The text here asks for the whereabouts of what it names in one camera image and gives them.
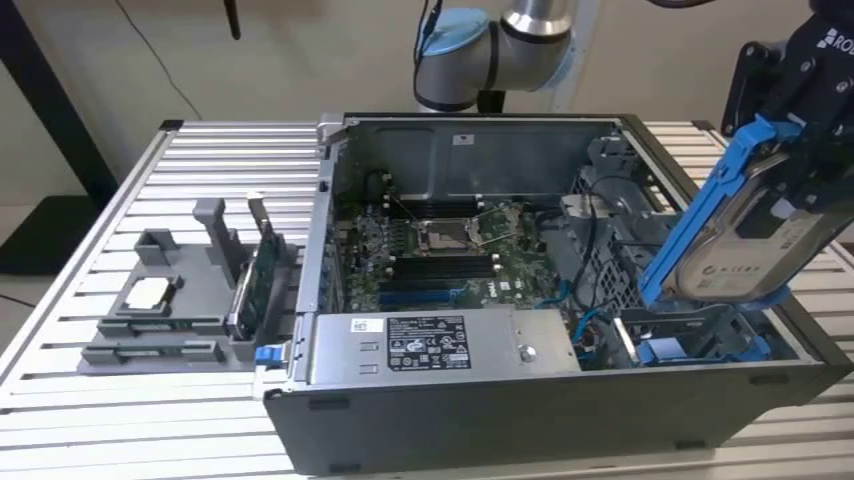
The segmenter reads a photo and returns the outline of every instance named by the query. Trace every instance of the black cable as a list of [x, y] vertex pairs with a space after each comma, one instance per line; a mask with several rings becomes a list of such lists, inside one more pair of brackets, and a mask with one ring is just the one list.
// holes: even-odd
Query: black cable
[[707, 3], [713, 2], [715, 0], [645, 0], [652, 5], [657, 5], [661, 8], [691, 8], [699, 7]]
[[421, 17], [417, 22], [417, 35], [414, 38], [414, 69], [412, 71], [412, 95], [417, 98], [417, 71], [421, 68], [421, 61], [424, 60], [424, 52], [426, 51], [426, 39], [432, 35], [436, 29], [436, 22], [438, 21], [438, 15], [441, 15], [442, 0], [436, 0], [436, 4], [429, 10], [429, 16], [424, 20], [424, 13], [426, 12], [426, 5], [429, 0], [424, 0], [424, 7], [421, 9]]
[[115, 6], [121, 10], [121, 13], [124, 14], [124, 18], [126, 18], [128, 23], [130, 24], [130, 28], [133, 28], [133, 30], [136, 31], [136, 34], [138, 35], [138, 38], [142, 39], [142, 42], [145, 43], [145, 46], [148, 47], [148, 50], [150, 51], [152, 55], [154, 56], [154, 59], [157, 60], [157, 63], [160, 64], [160, 68], [162, 69], [162, 73], [165, 74], [165, 78], [169, 81], [169, 85], [172, 85], [172, 88], [174, 89], [174, 91], [177, 92], [180, 97], [184, 99], [184, 102], [186, 103], [186, 106], [190, 108], [192, 113], [196, 115], [196, 119], [197, 120], [202, 120], [201, 114], [198, 113], [198, 110], [196, 109], [196, 106], [192, 104], [192, 102], [186, 98], [186, 95], [184, 95], [184, 92], [181, 91], [181, 89], [177, 88], [177, 85], [174, 84], [174, 80], [172, 80], [172, 74], [169, 73], [169, 69], [165, 67], [165, 63], [162, 63], [162, 59], [160, 58], [160, 55], [157, 55], [157, 51], [154, 50], [154, 47], [150, 45], [150, 42], [148, 41], [148, 38], [145, 38], [145, 35], [142, 34], [142, 31], [136, 26], [136, 23], [133, 23], [133, 19], [130, 18], [130, 14], [128, 13], [126, 9], [124, 8], [124, 5], [121, 5], [121, 0], [114, 0], [114, 2], [115, 2]]
[[412, 65], [417, 65], [418, 57], [418, 45], [421, 43], [421, 25], [424, 24], [424, 16], [426, 15], [426, 6], [429, 0], [424, 0], [424, 6], [421, 7], [421, 15], [417, 17], [417, 28], [414, 29], [414, 45], [412, 45]]
[[372, 170], [368, 170], [366, 173], [364, 174], [364, 177], [361, 177], [361, 198], [364, 200], [368, 199], [370, 177], [377, 174], [380, 175], [380, 179], [381, 179], [382, 176], [388, 175], [388, 170], [385, 170], [384, 168], [373, 168]]
[[14, 303], [17, 303], [19, 305], [23, 305], [25, 307], [35, 308], [34, 304], [21, 300], [19, 298], [9, 297], [7, 295], [3, 295], [2, 293], [0, 293], [0, 298], [7, 300], [9, 302], [14, 302]]
[[617, 240], [616, 244], [621, 247], [652, 247], [661, 248], [664, 246], [663, 243], [651, 243], [651, 242], [632, 242], [625, 240]]
[[[587, 245], [584, 248], [584, 256], [581, 258], [581, 266], [577, 269], [577, 272], [575, 273], [575, 278], [572, 279], [572, 300], [575, 301], [575, 303], [577, 304], [579, 307], [581, 307], [581, 309], [584, 311], [589, 311], [593, 307], [587, 306], [581, 301], [580, 298], [577, 296], [577, 287], [580, 285], [580, 280], [581, 280], [581, 276], [584, 275], [584, 271], [587, 270], [587, 266], [589, 265], [589, 261], [592, 260], [592, 248], [593, 245], [596, 243], [596, 227], [597, 227], [597, 220], [596, 220], [596, 207], [593, 206], [592, 203], [592, 197], [597, 197], [601, 198], [601, 200], [607, 203], [611, 203], [608, 201], [607, 198], [604, 198], [604, 196], [601, 196], [600, 194], [597, 194], [596, 192], [593, 192], [593, 188], [596, 187], [596, 185], [599, 184], [599, 182], [601, 180], [607, 180], [607, 179], [615, 179], [615, 180], [623, 180], [627, 182], [631, 182], [633, 185], [636, 185], [636, 182], [628, 178], [628, 177], [621, 177], [619, 175], [603, 175], [601, 177], [596, 178], [596, 180], [593, 180], [593, 182], [589, 184], [589, 186], [584, 189], [584, 193], [581, 195], [587, 195], [587, 201], [589, 202], [589, 229], [588, 234], [587, 234]], [[592, 286], [592, 294], [591, 294], [591, 304], [595, 301], [595, 295], [596, 295], [596, 286], [593, 284]]]
[[596, 303], [592, 307], [589, 307], [589, 309], [599, 310], [601, 307], [607, 307], [608, 303], [611, 303], [613, 300], [616, 300], [616, 297], [608, 297], [601, 302]]

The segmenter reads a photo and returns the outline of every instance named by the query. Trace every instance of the blue latch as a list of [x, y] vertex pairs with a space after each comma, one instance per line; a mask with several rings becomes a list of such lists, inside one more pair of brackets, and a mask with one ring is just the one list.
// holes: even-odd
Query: blue latch
[[280, 367], [284, 364], [284, 345], [264, 345], [254, 349], [254, 365]]
[[673, 337], [644, 340], [640, 342], [640, 345], [637, 345], [636, 351], [637, 359], [643, 365], [655, 365], [661, 362], [684, 360], [687, 357], [679, 340]]
[[756, 336], [749, 339], [747, 350], [735, 355], [739, 362], [760, 362], [771, 359], [771, 347], [764, 338]]
[[458, 50], [482, 35], [488, 24], [486, 14], [480, 9], [450, 8], [442, 11], [432, 35], [426, 38], [424, 56], [430, 57]]

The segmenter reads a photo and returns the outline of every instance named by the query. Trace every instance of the power supply label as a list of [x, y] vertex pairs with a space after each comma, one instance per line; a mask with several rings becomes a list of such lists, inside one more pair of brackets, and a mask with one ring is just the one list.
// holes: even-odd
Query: power supply label
[[386, 339], [394, 372], [470, 368], [461, 316], [388, 318]]

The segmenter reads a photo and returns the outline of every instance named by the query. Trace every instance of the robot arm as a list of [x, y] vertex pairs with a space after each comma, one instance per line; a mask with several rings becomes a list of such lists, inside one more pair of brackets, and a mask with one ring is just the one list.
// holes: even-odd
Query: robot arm
[[421, 109], [458, 112], [481, 92], [549, 85], [571, 64], [565, 0], [514, 0], [498, 21], [481, 10], [441, 11], [420, 22], [412, 89]]
[[[640, 278], [649, 305], [779, 302], [791, 277], [854, 219], [854, 6], [812, 0], [811, 7], [784, 53], [755, 43], [741, 50], [724, 132], [744, 124]], [[744, 65], [756, 56], [773, 77], [768, 68], [749, 83], [739, 75], [755, 73]]]

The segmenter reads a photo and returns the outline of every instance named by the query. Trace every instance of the barcode sticker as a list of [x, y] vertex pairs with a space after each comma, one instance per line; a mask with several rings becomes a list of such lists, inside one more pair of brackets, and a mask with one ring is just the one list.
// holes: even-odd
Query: barcode sticker
[[382, 333], [384, 318], [353, 318], [349, 323], [349, 331], [353, 333]]

